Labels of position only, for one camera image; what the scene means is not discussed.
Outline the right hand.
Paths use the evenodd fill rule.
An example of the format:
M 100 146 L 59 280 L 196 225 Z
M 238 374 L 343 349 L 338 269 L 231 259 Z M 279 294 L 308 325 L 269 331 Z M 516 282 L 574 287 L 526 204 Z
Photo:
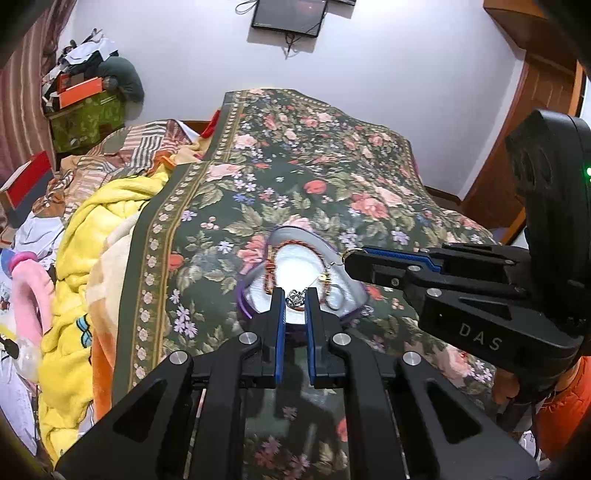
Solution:
M 506 405 L 511 400 L 514 400 L 520 391 L 520 384 L 516 375 L 498 368 L 495 372 L 492 399 L 501 406 Z

